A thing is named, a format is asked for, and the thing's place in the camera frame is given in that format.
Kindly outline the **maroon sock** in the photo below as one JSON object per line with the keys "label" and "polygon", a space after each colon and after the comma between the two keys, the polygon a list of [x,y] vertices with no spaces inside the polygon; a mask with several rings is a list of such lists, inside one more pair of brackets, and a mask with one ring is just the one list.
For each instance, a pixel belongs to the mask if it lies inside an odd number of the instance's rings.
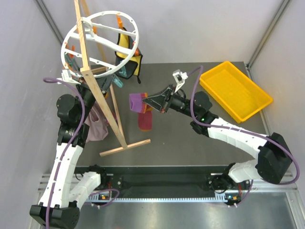
{"label": "maroon sock", "polygon": [[142,131],[150,131],[153,124],[153,108],[142,101],[147,97],[147,93],[129,94],[130,110],[138,114],[138,127]]}

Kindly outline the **pink sock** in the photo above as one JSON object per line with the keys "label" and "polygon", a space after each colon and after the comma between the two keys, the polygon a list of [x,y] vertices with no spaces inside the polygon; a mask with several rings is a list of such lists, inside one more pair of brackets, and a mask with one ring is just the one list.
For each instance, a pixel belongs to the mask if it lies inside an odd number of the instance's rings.
{"label": "pink sock", "polygon": [[89,126],[86,142],[102,141],[108,135],[109,122],[97,102],[92,106],[85,124]]}

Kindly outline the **white round clip hanger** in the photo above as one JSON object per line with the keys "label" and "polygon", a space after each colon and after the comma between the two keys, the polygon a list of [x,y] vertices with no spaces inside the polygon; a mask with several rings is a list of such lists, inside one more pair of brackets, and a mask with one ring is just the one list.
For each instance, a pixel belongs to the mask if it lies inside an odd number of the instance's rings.
{"label": "white round clip hanger", "polygon": [[[100,23],[92,22],[92,19],[95,19],[97,17],[106,16],[106,15],[115,15],[118,17],[120,17],[120,16],[124,17],[133,25],[134,30],[132,32],[129,32],[129,31],[125,31],[123,29],[114,28],[114,27],[106,26],[106,25],[103,25]],[[64,69],[70,70],[71,75],[73,75],[75,77],[81,76],[79,73],[72,71],[69,68],[68,63],[65,60],[66,54],[72,54],[73,56],[75,56],[77,58],[81,58],[83,67],[86,69],[91,68],[89,65],[89,62],[93,62],[95,64],[99,64],[99,65],[106,67],[108,69],[107,72],[94,76],[95,78],[100,78],[100,77],[105,77],[109,74],[115,73],[118,70],[120,70],[136,53],[140,36],[139,36],[139,30],[138,30],[137,24],[130,15],[120,12],[120,11],[116,11],[116,10],[108,10],[108,11],[101,11],[101,12],[92,14],[88,17],[83,17],[83,16],[81,16],[80,9],[76,9],[76,19],[77,19],[76,25],[67,33],[66,37],[63,40],[62,46],[61,46],[62,65],[63,65]],[[118,33],[119,35],[123,34],[123,35],[133,37],[134,43],[131,48],[121,47],[121,46],[113,43],[112,41],[95,34],[93,31],[94,27],[99,28],[99,29],[114,31],[114,32]],[[75,52],[75,51],[72,51],[72,50],[66,48],[66,45],[68,44],[68,41],[70,38],[79,40],[80,46],[81,46],[81,53],[78,53],[78,52]],[[122,62],[120,62],[120,64],[118,64],[118,65],[112,65],[105,61],[91,58],[87,54],[86,41],[93,41],[97,44],[104,45],[114,51],[125,54],[126,58]]]}

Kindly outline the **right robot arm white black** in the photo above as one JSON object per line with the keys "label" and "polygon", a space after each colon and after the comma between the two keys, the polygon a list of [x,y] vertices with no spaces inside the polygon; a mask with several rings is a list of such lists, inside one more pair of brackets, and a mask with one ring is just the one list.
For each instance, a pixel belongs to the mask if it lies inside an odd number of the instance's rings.
{"label": "right robot arm white black", "polygon": [[161,113],[173,109],[192,117],[190,125],[196,133],[226,142],[252,156],[252,160],[228,165],[211,182],[216,188],[232,189],[241,182],[253,179],[262,179],[275,185],[283,184],[282,179],[293,160],[280,134],[257,134],[232,125],[210,112],[212,103],[206,93],[196,92],[191,99],[187,99],[184,94],[176,93],[171,84],[142,101]]}

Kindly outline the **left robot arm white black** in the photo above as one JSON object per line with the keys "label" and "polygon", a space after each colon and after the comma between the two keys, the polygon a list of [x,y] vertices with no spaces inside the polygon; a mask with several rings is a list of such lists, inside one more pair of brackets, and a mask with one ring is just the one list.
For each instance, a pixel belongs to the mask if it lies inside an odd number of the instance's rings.
{"label": "left robot arm white black", "polygon": [[30,216],[47,229],[73,229],[87,199],[102,195],[102,206],[107,206],[120,192],[110,187],[110,178],[100,166],[88,167],[82,179],[71,187],[76,164],[89,136],[87,118],[96,108],[96,99],[83,83],[72,86],[50,77],[45,77],[43,81],[63,84],[72,89],[75,95],[64,94],[56,102],[57,116],[61,123],[55,160],[48,184],[38,203],[31,206]]}

